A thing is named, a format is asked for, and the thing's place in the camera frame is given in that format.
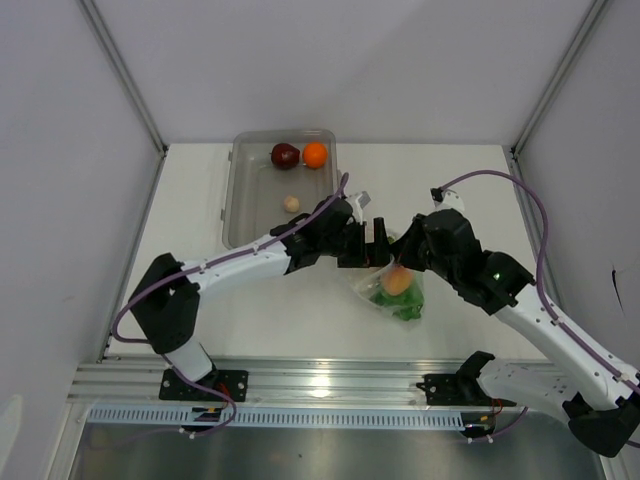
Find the peach fruit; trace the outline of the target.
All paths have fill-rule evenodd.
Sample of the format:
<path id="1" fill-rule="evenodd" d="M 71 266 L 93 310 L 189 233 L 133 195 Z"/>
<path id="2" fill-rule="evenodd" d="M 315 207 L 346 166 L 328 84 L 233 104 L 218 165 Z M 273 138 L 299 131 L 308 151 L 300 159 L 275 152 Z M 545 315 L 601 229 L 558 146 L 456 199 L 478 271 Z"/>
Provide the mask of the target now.
<path id="1" fill-rule="evenodd" d="M 383 290 L 390 296 L 405 292 L 413 282 L 413 273 L 402 266 L 394 265 L 381 276 Z"/>

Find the clear zip top bag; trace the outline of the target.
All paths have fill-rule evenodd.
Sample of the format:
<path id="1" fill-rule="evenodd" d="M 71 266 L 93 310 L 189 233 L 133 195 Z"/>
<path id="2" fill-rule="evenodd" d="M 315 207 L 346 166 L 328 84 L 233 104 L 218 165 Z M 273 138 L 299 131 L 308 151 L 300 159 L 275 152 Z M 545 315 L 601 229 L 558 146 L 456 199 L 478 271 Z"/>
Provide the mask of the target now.
<path id="1" fill-rule="evenodd" d="M 368 306 L 386 317 L 418 321 L 425 304 L 423 274 L 402 267 L 394 258 L 381 267 L 345 269 L 344 281 Z"/>

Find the green lettuce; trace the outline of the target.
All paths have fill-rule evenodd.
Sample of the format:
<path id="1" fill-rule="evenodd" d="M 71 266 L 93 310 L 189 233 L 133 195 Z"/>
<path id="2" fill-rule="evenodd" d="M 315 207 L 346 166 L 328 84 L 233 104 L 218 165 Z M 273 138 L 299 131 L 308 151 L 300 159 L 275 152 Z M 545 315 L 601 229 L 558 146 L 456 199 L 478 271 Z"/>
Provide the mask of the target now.
<path id="1" fill-rule="evenodd" d="M 385 314 L 403 321 L 420 319 L 424 307 L 424 295 L 421 287 L 417 284 L 412 284 L 396 296 L 392 296 L 380 288 L 369 300 Z"/>

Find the small beige mushroom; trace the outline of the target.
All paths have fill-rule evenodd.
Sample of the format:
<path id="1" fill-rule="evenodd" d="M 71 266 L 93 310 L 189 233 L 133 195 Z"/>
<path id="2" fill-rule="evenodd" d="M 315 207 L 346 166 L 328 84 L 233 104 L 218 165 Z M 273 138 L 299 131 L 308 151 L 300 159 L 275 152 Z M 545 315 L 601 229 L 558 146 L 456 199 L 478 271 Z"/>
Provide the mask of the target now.
<path id="1" fill-rule="evenodd" d="M 294 196 L 287 196 L 283 201 L 283 207 L 288 213 L 296 213 L 300 210 L 299 199 Z"/>

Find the orange fruit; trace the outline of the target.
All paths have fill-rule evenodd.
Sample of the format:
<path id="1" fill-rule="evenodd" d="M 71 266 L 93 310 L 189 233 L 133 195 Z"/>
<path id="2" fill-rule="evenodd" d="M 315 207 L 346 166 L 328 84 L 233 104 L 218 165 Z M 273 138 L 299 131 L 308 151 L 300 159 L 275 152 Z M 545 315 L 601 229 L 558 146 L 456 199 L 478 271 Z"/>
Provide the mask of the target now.
<path id="1" fill-rule="evenodd" d="M 309 143 L 303 149 L 304 163 L 311 169 L 322 168 L 326 164 L 328 156 L 328 149 L 320 142 Z"/>

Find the clear grey plastic bin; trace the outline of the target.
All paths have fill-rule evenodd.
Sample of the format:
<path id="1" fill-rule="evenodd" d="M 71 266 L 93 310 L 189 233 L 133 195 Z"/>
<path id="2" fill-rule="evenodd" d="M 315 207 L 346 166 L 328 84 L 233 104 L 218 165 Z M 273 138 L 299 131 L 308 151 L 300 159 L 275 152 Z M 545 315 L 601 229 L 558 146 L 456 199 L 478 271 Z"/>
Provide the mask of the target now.
<path id="1" fill-rule="evenodd" d="M 273 147 L 281 143 L 300 151 L 310 143 L 320 143 L 328 158 L 318 169 L 300 161 L 282 170 L 271 162 Z M 284 206 L 287 197 L 297 198 L 301 212 L 312 212 L 339 185 L 336 139 L 326 129 L 243 132 L 234 139 L 229 161 L 222 230 L 223 245 L 229 249 L 250 243 L 292 219 L 294 214 Z"/>

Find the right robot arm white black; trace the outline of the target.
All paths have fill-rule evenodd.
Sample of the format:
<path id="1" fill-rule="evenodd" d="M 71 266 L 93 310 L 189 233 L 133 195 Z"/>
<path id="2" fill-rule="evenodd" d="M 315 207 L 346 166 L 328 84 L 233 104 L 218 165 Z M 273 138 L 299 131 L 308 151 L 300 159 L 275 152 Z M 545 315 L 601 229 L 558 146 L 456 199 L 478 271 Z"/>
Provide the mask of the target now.
<path id="1" fill-rule="evenodd" d="M 623 449 L 639 426 L 638 369 L 558 312 L 517 260 L 483 249 L 470 222 L 454 209 L 416 215 L 391 252 L 400 265 L 435 273 L 465 302 L 525 337 L 563 375 L 552 381 L 476 352 L 456 373 L 464 401 L 511 401 L 565 423 L 601 456 L 613 458 Z"/>

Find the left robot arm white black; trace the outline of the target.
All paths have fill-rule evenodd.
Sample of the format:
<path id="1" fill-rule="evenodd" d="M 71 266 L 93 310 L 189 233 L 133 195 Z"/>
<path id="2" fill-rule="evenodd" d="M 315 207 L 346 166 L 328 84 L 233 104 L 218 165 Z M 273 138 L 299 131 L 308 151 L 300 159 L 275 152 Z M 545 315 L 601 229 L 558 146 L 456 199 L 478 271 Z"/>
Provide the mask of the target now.
<path id="1" fill-rule="evenodd" d="M 144 343 L 162 356 L 197 400 L 216 390 L 216 368 L 194 337 L 201 301 L 254 280 L 285 276 L 332 257 L 340 268 L 384 267 L 392 255 L 383 219 L 368 225 L 365 195 L 330 196 L 312 213 L 300 214 L 266 235 L 210 259 L 157 257 L 126 306 Z"/>

